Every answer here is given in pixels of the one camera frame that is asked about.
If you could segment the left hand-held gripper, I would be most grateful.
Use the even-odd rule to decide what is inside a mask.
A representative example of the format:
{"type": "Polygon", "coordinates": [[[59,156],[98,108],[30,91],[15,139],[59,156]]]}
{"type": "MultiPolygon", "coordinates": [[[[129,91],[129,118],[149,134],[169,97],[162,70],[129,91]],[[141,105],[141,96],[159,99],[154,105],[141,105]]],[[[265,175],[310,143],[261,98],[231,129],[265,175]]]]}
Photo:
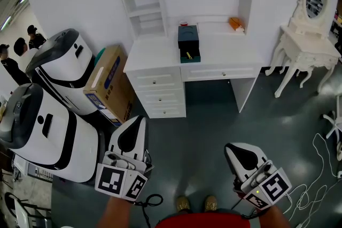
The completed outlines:
{"type": "Polygon", "coordinates": [[[109,151],[97,165],[96,191],[127,201],[137,200],[154,168],[143,161],[146,130],[146,118],[136,116],[113,132],[109,151]]]}

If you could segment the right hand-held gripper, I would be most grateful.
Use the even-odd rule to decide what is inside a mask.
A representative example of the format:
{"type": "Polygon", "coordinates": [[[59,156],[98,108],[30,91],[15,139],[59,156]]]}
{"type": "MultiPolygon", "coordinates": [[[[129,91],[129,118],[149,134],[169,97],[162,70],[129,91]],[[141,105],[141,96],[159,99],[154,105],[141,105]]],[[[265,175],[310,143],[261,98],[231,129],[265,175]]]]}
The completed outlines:
{"type": "Polygon", "coordinates": [[[247,143],[228,143],[224,153],[232,173],[241,182],[235,183],[234,191],[256,209],[269,208],[292,188],[283,168],[278,169],[272,161],[267,161],[259,147],[247,143]]]}

